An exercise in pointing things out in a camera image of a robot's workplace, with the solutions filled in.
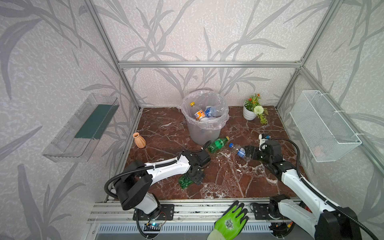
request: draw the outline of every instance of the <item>ribbed ceramic vase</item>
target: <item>ribbed ceramic vase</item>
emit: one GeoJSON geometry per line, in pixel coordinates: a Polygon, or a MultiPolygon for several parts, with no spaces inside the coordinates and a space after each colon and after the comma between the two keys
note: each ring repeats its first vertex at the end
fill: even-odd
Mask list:
{"type": "Polygon", "coordinates": [[[243,116],[246,120],[254,120],[256,117],[256,114],[254,112],[249,111],[247,108],[245,108],[245,103],[243,105],[243,116]]]}
{"type": "Polygon", "coordinates": [[[133,134],[133,138],[135,139],[135,144],[139,148],[144,148],[145,145],[147,144],[142,136],[138,132],[135,132],[133,134]]]}

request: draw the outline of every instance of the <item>blue bottle label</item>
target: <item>blue bottle label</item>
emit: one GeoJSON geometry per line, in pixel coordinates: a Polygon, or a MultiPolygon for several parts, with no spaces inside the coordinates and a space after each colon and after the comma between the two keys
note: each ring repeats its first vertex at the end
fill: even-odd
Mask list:
{"type": "Polygon", "coordinates": [[[211,111],[211,107],[207,108],[206,111],[205,111],[205,115],[211,118],[212,115],[211,115],[210,111],[211,111]]]}
{"type": "Polygon", "coordinates": [[[245,156],[245,150],[244,148],[240,148],[240,150],[237,152],[237,155],[241,158],[245,156]]]}

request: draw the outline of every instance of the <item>transparent acrylic basket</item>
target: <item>transparent acrylic basket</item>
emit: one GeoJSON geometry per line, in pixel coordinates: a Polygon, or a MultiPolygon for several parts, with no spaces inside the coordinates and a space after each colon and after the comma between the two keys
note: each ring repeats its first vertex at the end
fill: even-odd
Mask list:
{"type": "Polygon", "coordinates": [[[117,97],[91,93],[44,149],[43,156],[53,162],[87,162],[118,107],[117,97]],[[104,109],[95,111],[100,105],[104,109]]]}
{"type": "Polygon", "coordinates": [[[315,161],[336,161],[361,144],[356,133],[318,90],[303,91],[291,116],[315,161]]]}

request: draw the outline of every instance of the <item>green glove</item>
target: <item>green glove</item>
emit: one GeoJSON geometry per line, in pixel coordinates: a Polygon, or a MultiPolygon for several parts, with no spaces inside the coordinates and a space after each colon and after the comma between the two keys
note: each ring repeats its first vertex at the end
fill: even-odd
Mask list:
{"type": "Polygon", "coordinates": [[[244,204],[236,201],[229,207],[224,215],[215,223],[215,229],[208,236],[207,240],[232,240],[243,229],[248,221],[248,210],[244,204]]]}

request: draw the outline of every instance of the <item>glove cuff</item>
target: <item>glove cuff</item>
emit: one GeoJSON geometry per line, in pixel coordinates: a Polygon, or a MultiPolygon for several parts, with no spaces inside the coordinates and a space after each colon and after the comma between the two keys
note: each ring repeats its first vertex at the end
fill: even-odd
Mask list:
{"type": "Polygon", "coordinates": [[[207,240],[225,240],[225,237],[217,229],[214,229],[209,234],[207,240]]]}

